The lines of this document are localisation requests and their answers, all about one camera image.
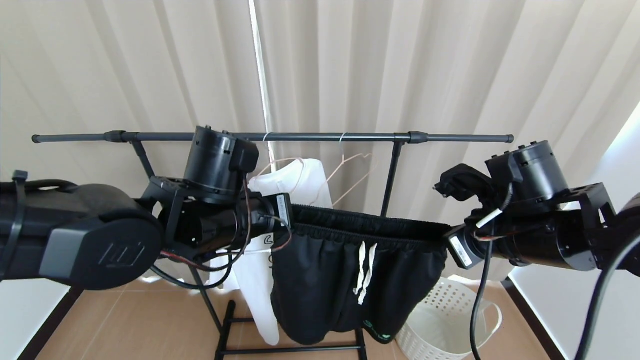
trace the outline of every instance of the brown tile floor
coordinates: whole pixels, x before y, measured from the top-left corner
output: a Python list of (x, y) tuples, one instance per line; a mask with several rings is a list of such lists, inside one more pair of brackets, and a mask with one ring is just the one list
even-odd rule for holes
[[(481, 348), (484, 360), (548, 359), (509, 295), (499, 283), (491, 283), (485, 296), (504, 314), (502, 327)], [(236, 316), (249, 316), (238, 291), (211, 296), (219, 313), (230, 299), (236, 300)], [(329, 333), (323, 345), (354, 342), (354, 333)], [(365, 332), (370, 360), (406, 360), (396, 343), (381, 345)], [(212, 359), (218, 343), (213, 321), (195, 291), (186, 291), (164, 281), (136, 281), (110, 291), (86, 291), (54, 333), (38, 360), (98, 359)], [(230, 348), (266, 346), (255, 325), (232, 327)], [(284, 333), (279, 346), (297, 346)], [(249, 359), (357, 359), (354, 350), (271, 355), (228, 356), (226, 360)]]

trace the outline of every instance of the wire hanger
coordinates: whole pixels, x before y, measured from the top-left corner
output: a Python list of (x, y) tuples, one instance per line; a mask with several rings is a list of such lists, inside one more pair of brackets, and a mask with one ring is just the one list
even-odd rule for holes
[[(262, 138), (262, 142), (263, 142), (263, 143), (266, 141), (267, 136), (269, 136), (269, 134), (271, 134), (271, 133), (266, 133), (266, 134), (264, 135), (264, 138)], [(268, 169), (269, 167), (271, 167), (271, 166), (272, 166), (273, 164), (275, 164), (275, 163), (281, 163), (281, 162), (283, 162), (283, 161), (290, 161), (290, 160), (299, 160), (299, 161), (300, 161), (300, 163), (302, 164), (302, 170), (300, 171), (300, 176), (298, 177), (298, 181), (296, 182), (296, 186), (294, 186), (294, 188), (293, 188), (292, 190), (288, 191), (288, 193), (293, 193), (293, 192), (294, 192), (294, 191), (296, 191), (296, 189), (298, 188), (298, 185), (300, 185), (300, 181), (302, 180), (302, 174), (304, 174), (304, 171), (305, 171), (305, 166), (306, 166), (306, 165), (305, 165), (305, 162), (303, 161), (303, 159), (302, 159), (302, 158), (285, 158), (285, 159), (274, 160), (274, 159), (271, 157), (271, 153), (269, 152), (269, 164), (268, 164), (266, 167), (264, 167), (264, 168), (262, 169), (262, 171), (260, 171), (260, 172), (255, 176), (255, 177), (258, 177), (258, 176), (260, 176), (260, 175), (264, 174), (264, 172), (265, 172), (265, 171), (267, 171), (267, 169)]]
[[(322, 189), (322, 187), (323, 187), (325, 184), (328, 184), (328, 183), (329, 183), (329, 180), (331, 180), (331, 178), (335, 175), (335, 173), (336, 173), (336, 172), (338, 172), (338, 170), (340, 170), (340, 168), (341, 168), (344, 164), (346, 164), (347, 162), (349, 162), (349, 161), (351, 161), (351, 160), (353, 160), (353, 159), (355, 159), (355, 158), (358, 158), (358, 157), (362, 157), (363, 159), (366, 159), (366, 158), (368, 158), (369, 156), (372, 156), (372, 157), (373, 157), (373, 154), (372, 154), (372, 153), (369, 153), (369, 154), (366, 154), (366, 155), (365, 155), (365, 154), (360, 153), (360, 154), (354, 155), (354, 156), (352, 156), (352, 157), (350, 157), (350, 158), (348, 158), (348, 159), (346, 159), (346, 160), (345, 160), (345, 159), (344, 159), (344, 147), (342, 146), (342, 139), (344, 138), (344, 135), (346, 135), (346, 134), (347, 134), (347, 133), (343, 133), (343, 134), (342, 134), (342, 136), (340, 136), (340, 140), (338, 141), (338, 144), (340, 145), (340, 151), (341, 151), (341, 153), (342, 153), (342, 161), (340, 162), (340, 165), (338, 165), (338, 167), (337, 167), (337, 168), (335, 168), (335, 170), (332, 172), (332, 174), (331, 174), (331, 175), (329, 175), (329, 177), (327, 177), (326, 181), (325, 181), (325, 182), (320, 186), (320, 190)], [(358, 182), (357, 182), (357, 183), (355, 183), (355, 184), (354, 184), (354, 185), (353, 185), (349, 190), (347, 190), (347, 192), (346, 192), (346, 193), (344, 193), (344, 195), (342, 195), (338, 200), (336, 200), (336, 201), (332, 204), (332, 206), (335, 206), (338, 202), (340, 202), (342, 199), (344, 199), (344, 197), (345, 197), (345, 196), (347, 196), (347, 195), (348, 195), (348, 194), (349, 194), (353, 189), (355, 189), (355, 187), (356, 187), (356, 186), (358, 186), (358, 185), (359, 185), (359, 184), (360, 184), (364, 179), (366, 179), (366, 178), (367, 178), (367, 176), (369, 176), (369, 174), (371, 174), (374, 170), (376, 170), (376, 168), (377, 168), (377, 167), (378, 167), (378, 163), (376, 163), (368, 173), (366, 173), (366, 174), (365, 174), (365, 175), (364, 175), (360, 180), (358, 180)], [(315, 204), (315, 203), (316, 203), (316, 201), (318, 201), (318, 198), (320, 198), (320, 190), (318, 190), (318, 193), (316, 194), (316, 199), (315, 199), (315, 200), (313, 200), (313, 201), (311, 202), (311, 204), (310, 204), (310, 205), (313, 205), (313, 204)]]

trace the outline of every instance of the black metal rack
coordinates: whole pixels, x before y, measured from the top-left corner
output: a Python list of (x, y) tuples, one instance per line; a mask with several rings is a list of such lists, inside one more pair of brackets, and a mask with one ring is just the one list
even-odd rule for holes
[[(393, 190), (394, 180), (396, 178), (396, 170), (402, 147), (405, 144), (416, 144), (426, 142), (502, 142), (512, 143), (513, 135), (433, 135), (422, 133), (420, 131), (410, 131), (408, 133), (234, 133), (235, 137), (243, 138), (253, 142), (261, 141), (284, 141), (284, 142), (393, 142), (394, 147), (391, 154), (391, 164), (387, 176), (387, 185), (385, 195), (382, 202), (380, 216), (385, 217), (391, 200), (391, 191)], [(33, 135), (34, 143), (45, 142), (87, 142), (87, 141), (107, 141), (116, 143), (130, 143), (136, 155), (139, 157), (148, 177), (155, 176), (151, 163), (145, 148), (142, 145), (144, 141), (160, 141), (160, 142), (190, 142), (193, 139), (193, 133), (134, 133), (127, 131), (110, 131), (104, 134), (81, 134), (81, 135)], [(203, 286), (202, 278), (197, 270), (190, 268), (196, 283)], [(253, 318), (235, 318), (234, 311), (236, 303), (230, 300), (227, 305), (224, 320), (220, 322), (216, 310), (211, 304), (207, 291), (201, 289), (200, 294), (204, 299), (205, 305), (209, 310), (213, 322), (216, 324), (220, 332), (218, 347), (216, 349), (215, 360), (223, 360), (227, 355), (245, 355), (245, 354), (274, 354), (285, 352), (308, 352), (323, 350), (358, 350), (358, 358), (367, 360), (367, 351), (364, 341), (362, 329), (355, 330), (356, 343), (353, 345), (335, 345), (335, 346), (311, 346), (311, 347), (272, 347), (272, 348), (253, 348), (242, 350), (228, 350), (227, 342), (231, 332), (231, 325), (234, 323), (252, 322)]]

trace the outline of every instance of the white plastic basket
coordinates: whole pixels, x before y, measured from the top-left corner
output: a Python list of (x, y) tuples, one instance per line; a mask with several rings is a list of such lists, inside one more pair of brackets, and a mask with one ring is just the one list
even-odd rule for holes
[[(431, 293), (415, 307), (396, 337), (409, 360), (460, 360), (471, 354), (469, 322), (476, 293), (459, 282), (441, 278)], [(498, 321), (487, 329), (484, 312), (495, 307)], [(502, 311), (482, 300), (476, 323), (478, 348), (500, 328)]]

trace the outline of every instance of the white drawstring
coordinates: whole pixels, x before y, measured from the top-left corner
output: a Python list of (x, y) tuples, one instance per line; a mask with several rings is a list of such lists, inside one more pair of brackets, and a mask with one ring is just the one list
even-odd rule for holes
[(373, 261), (376, 259), (376, 247), (378, 247), (378, 244), (373, 244), (369, 249), (369, 271), (367, 272), (367, 276), (364, 278), (362, 292), (360, 292), (360, 296), (358, 297), (358, 305), (362, 305), (364, 303), (364, 298), (367, 296), (367, 288), (371, 283), (371, 277), (373, 277)]
[(362, 289), (362, 285), (364, 283), (364, 258), (367, 255), (367, 247), (364, 245), (364, 241), (360, 245), (360, 255), (358, 256), (358, 260), (360, 262), (360, 272), (358, 273), (358, 281), (356, 282), (356, 287), (353, 288), (353, 293), (358, 295), (358, 291)]

